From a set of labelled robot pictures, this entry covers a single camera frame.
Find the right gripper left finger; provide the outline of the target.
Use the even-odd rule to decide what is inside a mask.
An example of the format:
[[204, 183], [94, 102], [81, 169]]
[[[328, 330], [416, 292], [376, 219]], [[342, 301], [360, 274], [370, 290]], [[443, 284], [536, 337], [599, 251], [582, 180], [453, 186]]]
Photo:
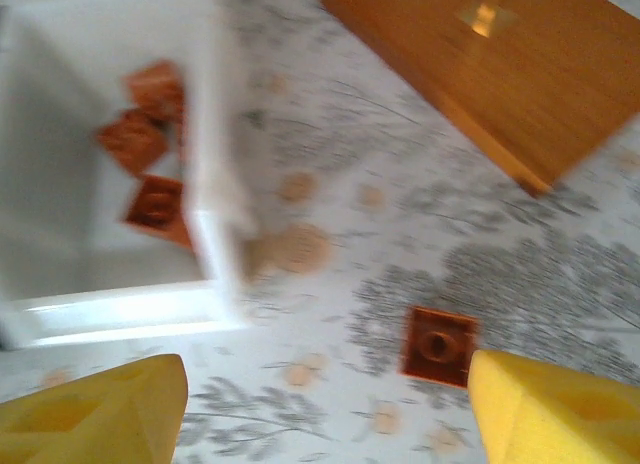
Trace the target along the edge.
[[5, 402], [4, 463], [169, 463], [188, 400], [182, 358], [162, 354]]

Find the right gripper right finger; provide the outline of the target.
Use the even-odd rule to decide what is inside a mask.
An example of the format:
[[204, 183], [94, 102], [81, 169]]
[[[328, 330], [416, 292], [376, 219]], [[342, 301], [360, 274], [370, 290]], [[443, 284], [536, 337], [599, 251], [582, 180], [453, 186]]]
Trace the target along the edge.
[[638, 388], [478, 350], [468, 393], [490, 463], [636, 463]]

